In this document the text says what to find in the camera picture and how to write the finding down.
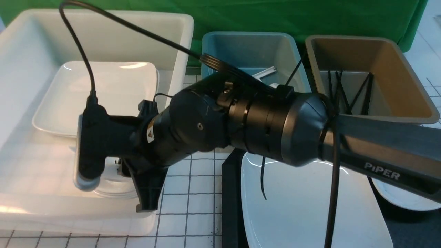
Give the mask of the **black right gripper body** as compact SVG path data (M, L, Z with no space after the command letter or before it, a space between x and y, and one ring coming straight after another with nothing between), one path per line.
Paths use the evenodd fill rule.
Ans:
M103 114L103 155L125 159L136 169L172 166L170 108L142 100L137 116Z

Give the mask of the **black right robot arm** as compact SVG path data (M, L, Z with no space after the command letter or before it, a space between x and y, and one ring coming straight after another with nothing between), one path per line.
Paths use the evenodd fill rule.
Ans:
M144 172L197 151L234 148L295 167L320 159L440 202L440 130L338 115L321 94L264 90L216 73L175 94L158 113L109 117L104 155Z

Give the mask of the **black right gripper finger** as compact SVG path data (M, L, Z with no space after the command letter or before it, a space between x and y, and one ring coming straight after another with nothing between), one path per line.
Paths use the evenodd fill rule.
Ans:
M137 193L137 213L150 213L159 206L168 167L156 166L144 158L120 160L120 174L130 177Z

